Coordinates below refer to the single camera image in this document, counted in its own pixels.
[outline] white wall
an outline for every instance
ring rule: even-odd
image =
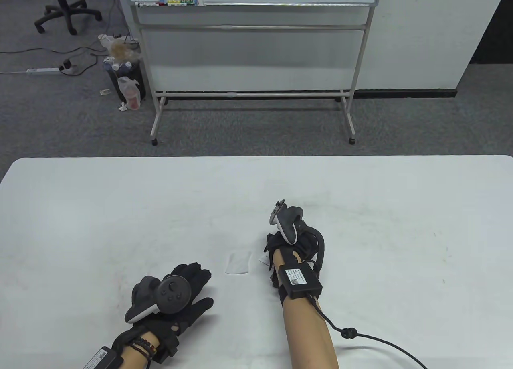
[[[456,88],[499,1],[380,0],[357,88]],[[122,2],[134,30],[128,0]],[[181,24],[365,21],[362,9],[229,10],[144,8],[140,17]],[[361,32],[151,32],[148,46],[159,89],[347,89],[360,37]]]

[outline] label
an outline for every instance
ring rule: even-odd
[[[292,285],[304,285],[306,283],[305,277],[301,269],[287,269],[285,270],[287,277]]]
[[[104,358],[106,355],[107,355],[107,351],[105,351],[104,349],[100,349],[95,354],[95,356],[89,360],[89,362],[86,364],[84,369],[95,369],[95,367],[97,367],[97,364],[99,364],[101,362],[102,358]]]

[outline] trash bin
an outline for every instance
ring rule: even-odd
[[[139,84],[137,85],[137,88],[139,88],[139,92],[141,92],[141,100],[143,100],[146,97],[146,89],[144,88],[141,65],[139,64],[139,62],[137,62],[134,64],[130,63],[131,66],[127,66],[128,63],[130,62],[120,65],[119,69],[117,70],[114,70],[114,68],[117,68],[116,64],[110,65],[110,63],[107,63],[105,61],[103,63],[104,69],[109,74],[110,80],[112,81],[112,85],[116,89],[117,96],[119,96],[119,99],[124,103],[126,103],[126,99],[119,90],[119,85],[117,84],[117,79],[122,76],[127,76],[129,79],[138,81]]]

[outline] cable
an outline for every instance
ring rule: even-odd
[[[128,35],[130,33],[130,28],[128,28],[128,24],[127,24],[127,21],[125,19],[125,13],[123,12],[123,8],[121,7],[121,0],[116,0],[116,8],[117,10],[119,11],[119,13],[121,14],[122,16],[122,19],[123,19],[123,25],[125,26],[126,30],[127,30],[127,33],[126,35]]]
[[[97,50],[97,49],[91,48],[89,46],[89,47],[78,47],[78,48],[75,48],[74,50],[64,51],[64,52],[57,51],[57,50],[52,50],[50,48],[37,47],[37,48],[28,48],[26,50],[20,50],[20,51],[0,51],[0,53],[22,53],[22,52],[29,52],[29,51],[45,50],[45,51],[50,51],[50,52],[58,53],[58,54],[66,54],[66,53],[71,53],[71,52],[78,51],[79,49],[82,49],[82,48],[85,48],[87,50],[92,50],[94,52],[104,52],[104,50]]]
[[[388,342],[386,340],[382,340],[381,338],[377,338],[377,337],[374,337],[374,336],[369,336],[367,334],[360,334],[360,333],[358,333],[358,331],[354,327],[350,327],[350,328],[346,328],[346,329],[340,329],[340,328],[336,327],[333,324],[333,322],[322,312],[322,310],[319,308],[319,306],[317,306],[317,302],[315,301],[315,298],[312,295],[308,295],[308,301],[310,301],[310,303],[315,308],[315,310],[317,310],[319,315],[322,318],[324,318],[324,320],[333,328],[333,330],[336,330],[337,332],[339,332],[342,337],[347,338],[347,339],[355,338],[355,337],[363,337],[363,338],[368,338],[370,340],[381,342],[381,343],[383,343],[385,345],[388,345],[390,347],[396,348],[398,351],[403,352],[409,358],[411,358],[416,363],[418,363],[418,365],[420,365],[423,369],[427,369],[427,367],[420,360],[418,360],[414,355],[408,353],[403,348],[398,347],[397,345],[393,344],[392,342]]]
[[[112,5],[110,6],[109,15],[108,15],[108,18],[107,18],[107,27],[105,28],[105,33],[104,33],[105,35],[107,34],[107,32],[110,29],[110,19],[111,19],[111,16],[112,16],[112,10],[114,9],[115,5],[116,5],[116,0],[112,0]]]
[[[317,268],[318,268],[317,271],[320,273],[321,269],[322,269],[322,264],[324,262],[324,237],[319,232],[319,230],[317,230],[313,227],[310,227],[308,225],[306,225],[305,228],[303,228],[302,230],[305,231],[306,233],[312,234],[315,237],[315,239],[317,240],[317,258],[315,259],[315,261],[317,263]]]
[[[92,63],[90,66],[88,66],[88,67],[84,68],[83,70],[81,70],[81,72],[76,73],[76,74],[69,74],[69,73],[64,73],[64,72],[62,72],[62,71],[61,71],[61,69],[59,69],[59,72],[60,72],[62,75],[66,75],[66,76],[80,76],[80,75],[82,75],[82,74],[83,74],[84,72],[86,72],[89,68],[94,67],[95,65],[97,65],[97,64],[98,64],[98,55],[91,54],[91,53],[90,53],[90,55],[95,57],[95,62],[94,62],[94,63]]]

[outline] metal frame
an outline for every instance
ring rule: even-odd
[[[365,53],[365,47],[367,46],[367,40],[369,37],[370,26],[372,24],[372,18],[374,17],[374,10],[378,5],[378,0],[372,4],[345,4],[345,3],[336,3],[336,4],[224,4],[224,3],[208,3],[205,2],[206,6],[363,6],[369,8],[367,14],[367,21],[362,25],[319,25],[319,26],[308,26],[308,25],[297,25],[297,26],[246,26],[246,25],[180,25],[180,24],[141,24],[139,22],[139,15],[137,13],[138,6],[132,4],[130,9],[132,11],[132,17],[135,22],[135,25],[139,31],[139,43],[141,45],[141,52],[143,54],[144,63],[146,63],[146,72],[148,75],[148,80],[150,83],[150,91],[151,96],[153,98],[153,104],[155,106],[155,120],[153,122],[153,127],[151,129],[151,142],[154,146],[158,144],[157,142],[157,133],[159,130],[159,123],[162,118],[163,110],[165,109],[165,101],[168,97],[227,97],[227,98],[235,98],[235,97],[290,97],[290,98],[299,98],[299,97],[334,97],[340,98],[341,106],[346,114],[345,122],[348,125],[349,131],[349,143],[356,143],[356,132],[354,131],[354,125],[352,123],[351,118],[351,108],[353,105],[354,99],[354,91],[356,90],[358,77],[360,75],[360,70],[362,66],[363,56]],[[146,47],[146,31],[149,30],[323,30],[323,31],[344,31],[344,30],[361,30],[363,31],[362,42],[360,45],[360,51],[358,53],[358,59],[356,66],[354,68],[354,75],[351,82],[351,89],[349,92],[344,92],[344,90],[340,90],[340,92],[166,92],[166,91],[157,91],[153,86],[153,77],[151,74],[151,65],[148,60],[148,51]]]

